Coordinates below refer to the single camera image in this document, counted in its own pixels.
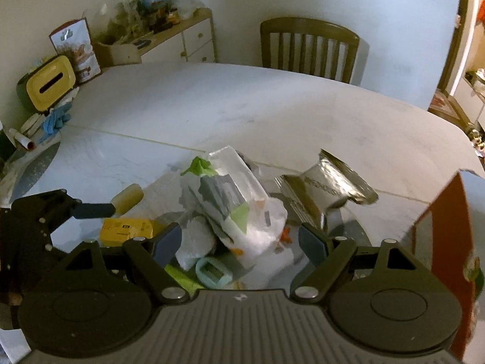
blue cloth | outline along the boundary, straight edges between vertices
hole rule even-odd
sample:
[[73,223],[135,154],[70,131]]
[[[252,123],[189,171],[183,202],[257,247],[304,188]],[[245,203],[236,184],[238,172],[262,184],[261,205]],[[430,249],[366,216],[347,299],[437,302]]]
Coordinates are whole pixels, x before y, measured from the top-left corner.
[[45,141],[47,138],[57,134],[62,127],[64,127],[64,123],[71,120],[71,115],[66,113],[72,107],[71,103],[67,103],[65,105],[59,106],[53,109],[45,122],[42,124],[42,129],[44,130],[44,135],[40,139],[39,143]]

white drawer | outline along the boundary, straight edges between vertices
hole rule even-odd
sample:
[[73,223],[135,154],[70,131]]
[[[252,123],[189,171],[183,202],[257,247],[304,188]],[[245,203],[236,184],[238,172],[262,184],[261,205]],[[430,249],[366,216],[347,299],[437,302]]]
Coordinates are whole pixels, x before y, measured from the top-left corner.
[[186,61],[181,34],[174,35],[142,55],[142,63]]
[[189,56],[190,63],[214,63],[214,45],[212,41],[207,42],[197,52]]
[[460,104],[470,122],[475,123],[482,112],[483,101],[463,78],[458,83],[454,98]]
[[210,19],[197,23],[183,32],[187,55],[191,55],[212,39]]

metal bolt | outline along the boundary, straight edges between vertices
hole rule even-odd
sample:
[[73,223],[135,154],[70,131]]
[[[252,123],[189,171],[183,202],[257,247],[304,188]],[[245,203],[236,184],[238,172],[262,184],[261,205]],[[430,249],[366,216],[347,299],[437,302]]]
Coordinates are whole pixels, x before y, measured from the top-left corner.
[[167,287],[162,290],[162,296],[166,299],[181,299],[186,291],[181,287]]
[[295,290],[295,295],[299,298],[312,299],[318,296],[318,290],[311,286],[301,286]]

yellow box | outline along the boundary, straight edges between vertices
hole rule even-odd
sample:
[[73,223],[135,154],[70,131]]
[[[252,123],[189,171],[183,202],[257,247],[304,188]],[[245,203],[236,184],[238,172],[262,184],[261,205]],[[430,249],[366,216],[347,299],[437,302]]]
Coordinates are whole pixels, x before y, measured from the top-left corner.
[[153,238],[164,226],[149,219],[114,219],[104,220],[99,232],[99,240],[106,247],[119,247],[123,242],[134,237]]

door frame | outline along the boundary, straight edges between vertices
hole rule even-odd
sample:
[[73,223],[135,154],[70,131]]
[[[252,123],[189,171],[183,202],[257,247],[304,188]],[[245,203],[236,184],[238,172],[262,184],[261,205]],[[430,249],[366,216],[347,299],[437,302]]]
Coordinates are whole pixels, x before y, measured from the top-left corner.
[[450,44],[450,49],[448,51],[448,56],[446,58],[445,67],[443,68],[443,72],[441,73],[441,78],[437,86],[438,90],[445,94],[447,94],[446,88],[450,82],[453,67],[455,61],[457,60],[458,51],[460,49],[460,41],[463,37],[463,32],[465,31],[465,18],[467,14],[471,13],[467,11],[468,2],[469,0],[459,0],[458,2],[457,15],[460,15],[461,18],[460,26],[453,31],[453,37]]

